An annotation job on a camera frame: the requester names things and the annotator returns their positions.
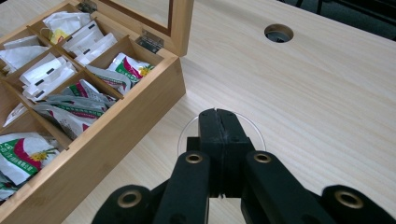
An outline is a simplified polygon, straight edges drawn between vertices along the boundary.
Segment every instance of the wooden box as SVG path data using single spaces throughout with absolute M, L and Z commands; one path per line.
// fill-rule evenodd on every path
M 112 33 L 118 43 L 91 64 L 105 68 L 119 52 L 124 52 L 137 60 L 155 65 L 146 77 L 123 96 L 78 64 L 61 45 L 51 44 L 42 22 L 56 11 L 91 10 L 92 2 L 96 4 L 96 10 L 91 14 L 92 20 L 96 20 L 104 34 Z M 20 75 L 44 57 L 43 55 L 10 76 L 0 74 L 1 126 L 17 104 L 23 103 L 28 108 L 22 116 L 8 126 L 0 128 L 0 135 L 22 132 L 46 133 L 55 137 L 63 148 L 54 161 L 0 205 L 1 223 L 62 222 L 184 95 L 185 86 L 179 57 L 187 53 L 193 0 L 170 0 L 165 26 L 128 7 L 123 7 L 121 2 L 64 1 L 0 39 L 0 49 L 4 49 L 3 44 L 8 41 L 37 35 L 40 44 L 49 47 L 48 52 L 71 62 L 78 70 L 77 74 L 66 80 L 54 92 L 59 92 L 64 87 L 85 78 L 101 92 L 119 99 L 73 141 L 63 131 L 39 116 L 31 108 L 34 103 L 21 94 Z M 142 47 L 142 40 L 146 40 L 146 45 L 155 41 L 155 49 L 148 50 Z

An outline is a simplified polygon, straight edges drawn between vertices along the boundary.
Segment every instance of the dark floor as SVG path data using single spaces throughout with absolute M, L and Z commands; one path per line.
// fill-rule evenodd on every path
M 295 6 L 297 0 L 284 0 L 284 2 L 286 4 Z M 316 13 L 317 5 L 318 0 L 304 0 L 301 8 Z M 332 1 L 323 2 L 320 14 L 329 19 L 340 21 L 344 24 L 356 27 L 375 35 L 380 35 L 387 39 L 394 39 L 396 37 L 396 26 L 367 16 L 356 10 L 344 7 Z

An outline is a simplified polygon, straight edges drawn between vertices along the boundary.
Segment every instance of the hinge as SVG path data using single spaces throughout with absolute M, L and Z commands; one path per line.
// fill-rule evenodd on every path
M 136 40 L 136 43 L 153 53 L 157 53 L 158 50 L 163 48 L 163 39 L 147 30 L 143 30 L 142 35 Z
M 91 0 L 83 0 L 80 4 L 78 4 L 78 10 L 82 12 L 88 12 L 88 13 L 93 13 L 94 11 L 97 11 L 98 7 L 96 3 L 94 3 Z

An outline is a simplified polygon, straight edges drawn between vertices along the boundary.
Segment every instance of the yellow tag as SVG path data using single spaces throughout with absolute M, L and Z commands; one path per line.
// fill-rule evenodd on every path
M 52 38 L 50 39 L 50 42 L 52 44 L 58 44 L 59 42 L 63 41 L 67 37 L 68 37 L 68 34 L 65 33 L 63 30 L 56 29 L 55 32 L 52 34 Z

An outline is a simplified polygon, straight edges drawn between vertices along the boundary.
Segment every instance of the light wood tabletop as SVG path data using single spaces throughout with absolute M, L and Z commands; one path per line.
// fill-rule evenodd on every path
M 0 35 L 59 2 L 8 0 Z M 264 36 L 275 23 L 293 31 L 290 42 Z M 169 178 L 183 128 L 214 107 L 254 122 L 307 189 L 346 185 L 396 217 L 395 42 L 275 0 L 195 0 L 181 61 L 186 95 L 64 224 L 90 223 L 119 187 L 153 189 Z M 243 223 L 239 203 L 211 200 L 209 223 Z

